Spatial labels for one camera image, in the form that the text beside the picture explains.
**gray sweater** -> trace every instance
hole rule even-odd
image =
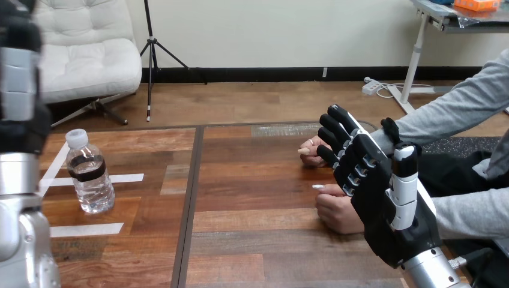
[[[509,106],[509,49],[481,72],[435,101],[396,121],[403,141],[427,144],[470,129]],[[386,153],[393,144],[382,130],[372,134]],[[509,130],[491,159],[473,169],[486,179],[509,170]],[[509,187],[433,198],[442,239],[509,237]]]

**tufted cushion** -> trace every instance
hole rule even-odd
[[[69,46],[134,39],[124,0],[39,0],[34,19],[45,44]]]
[[[41,96],[45,103],[114,94],[131,94],[140,85],[141,59],[127,39],[101,43],[44,45]]]

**robotic arm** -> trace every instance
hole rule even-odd
[[[410,287],[467,288],[439,246],[435,207],[417,176],[417,150],[396,145],[392,160],[338,105],[320,118],[318,136],[331,145],[318,154],[350,196],[370,248],[387,265],[401,267]]]
[[[60,287],[41,212],[38,155],[50,132],[39,99],[35,1],[0,0],[0,287]]]

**robotic hand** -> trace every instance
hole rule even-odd
[[[35,1],[0,0],[0,287],[60,287],[41,212],[38,155],[50,132],[39,100]]]
[[[435,207],[417,175],[417,150],[396,145],[392,160],[338,105],[320,118],[318,147],[364,223],[364,237],[387,265],[401,267],[410,287],[466,288],[443,255]]]

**black baseboard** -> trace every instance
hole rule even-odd
[[[376,80],[403,80],[408,67],[329,67],[322,77],[321,67],[304,68],[161,68],[153,81],[160,83],[202,82],[302,82],[362,81],[366,76]],[[418,67],[415,80],[464,80],[481,71],[481,67]],[[143,68],[142,82],[148,82],[148,68]]]

